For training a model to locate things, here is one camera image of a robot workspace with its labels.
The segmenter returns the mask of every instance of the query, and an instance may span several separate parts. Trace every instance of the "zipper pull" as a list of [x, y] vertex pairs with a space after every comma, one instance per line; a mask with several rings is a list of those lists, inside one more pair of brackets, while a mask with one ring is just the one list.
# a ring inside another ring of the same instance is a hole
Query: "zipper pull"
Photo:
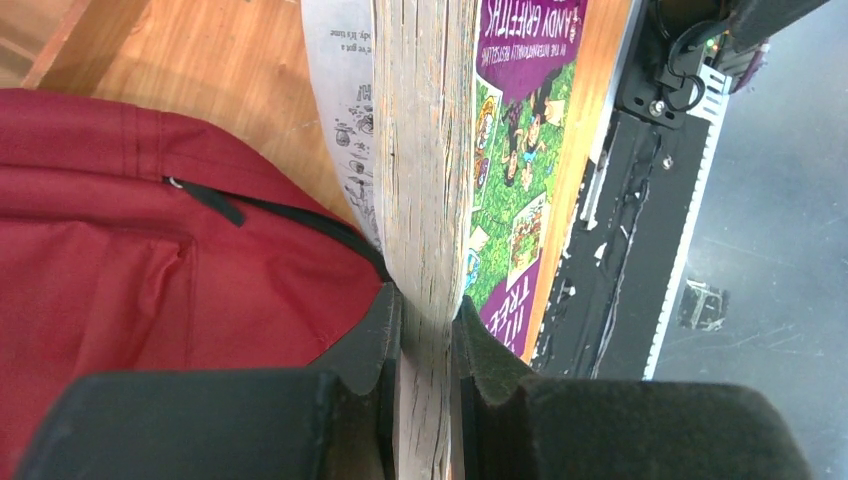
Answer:
[[244, 225], [244, 214], [227, 201], [226, 197], [220, 192], [194, 183], [183, 182], [174, 177], [167, 177], [167, 179], [168, 183], [185, 190], [195, 200], [220, 213], [233, 225], [237, 227]]

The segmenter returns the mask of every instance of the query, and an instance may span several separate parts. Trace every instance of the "concrete floor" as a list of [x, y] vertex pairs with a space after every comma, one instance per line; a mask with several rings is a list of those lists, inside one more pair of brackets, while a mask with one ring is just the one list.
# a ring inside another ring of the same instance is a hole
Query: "concrete floor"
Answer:
[[724, 328], [669, 332], [655, 380], [730, 382], [780, 410], [819, 478], [848, 478], [848, 2], [772, 38], [733, 97], [687, 275]]

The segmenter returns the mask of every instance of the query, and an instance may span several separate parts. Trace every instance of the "purple book cover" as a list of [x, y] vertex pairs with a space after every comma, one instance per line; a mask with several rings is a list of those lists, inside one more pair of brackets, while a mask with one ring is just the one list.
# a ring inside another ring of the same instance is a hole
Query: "purple book cover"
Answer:
[[489, 331], [519, 357], [526, 357], [587, 2], [479, 4], [466, 293]]

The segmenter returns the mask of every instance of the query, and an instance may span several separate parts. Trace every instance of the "bolt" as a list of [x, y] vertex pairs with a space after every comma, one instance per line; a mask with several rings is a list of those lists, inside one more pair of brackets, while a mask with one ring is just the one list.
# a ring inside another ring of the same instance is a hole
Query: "bolt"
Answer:
[[665, 112], [665, 102], [662, 100], [654, 100], [650, 105], [648, 105], [648, 113], [650, 113], [651, 116], [659, 117], [663, 114], [663, 112]]

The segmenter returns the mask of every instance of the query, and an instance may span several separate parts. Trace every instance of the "red fabric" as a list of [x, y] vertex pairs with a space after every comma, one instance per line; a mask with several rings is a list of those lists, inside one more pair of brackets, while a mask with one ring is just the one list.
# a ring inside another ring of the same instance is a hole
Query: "red fabric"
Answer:
[[0, 478], [81, 375], [303, 366], [374, 299], [335, 240], [234, 201], [237, 228], [168, 176], [329, 215], [207, 123], [0, 90]]

